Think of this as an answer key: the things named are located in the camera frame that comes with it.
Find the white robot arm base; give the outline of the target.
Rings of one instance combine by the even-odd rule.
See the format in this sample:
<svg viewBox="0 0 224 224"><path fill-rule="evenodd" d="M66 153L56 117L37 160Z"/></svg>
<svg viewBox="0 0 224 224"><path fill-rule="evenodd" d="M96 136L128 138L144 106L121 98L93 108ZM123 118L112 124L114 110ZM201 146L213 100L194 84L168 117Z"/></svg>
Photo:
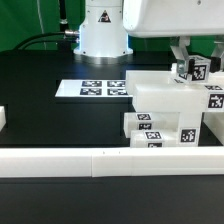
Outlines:
<svg viewBox="0 0 224 224"><path fill-rule="evenodd" d="M92 64L117 64L132 58L122 21L123 0L85 0L75 59Z"/></svg>

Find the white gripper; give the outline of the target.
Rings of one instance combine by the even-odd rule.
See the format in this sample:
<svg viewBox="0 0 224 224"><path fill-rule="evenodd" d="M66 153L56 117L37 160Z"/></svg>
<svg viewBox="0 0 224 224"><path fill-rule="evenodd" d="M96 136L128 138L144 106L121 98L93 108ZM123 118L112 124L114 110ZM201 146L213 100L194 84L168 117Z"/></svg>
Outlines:
<svg viewBox="0 0 224 224"><path fill-rule="evenodd" d="M171 37L177 73L190 74L189 36L224 34L224 0L124 0L123 25L133 37ZM223 70L224 42L216 42L210 71Z"/></svg>

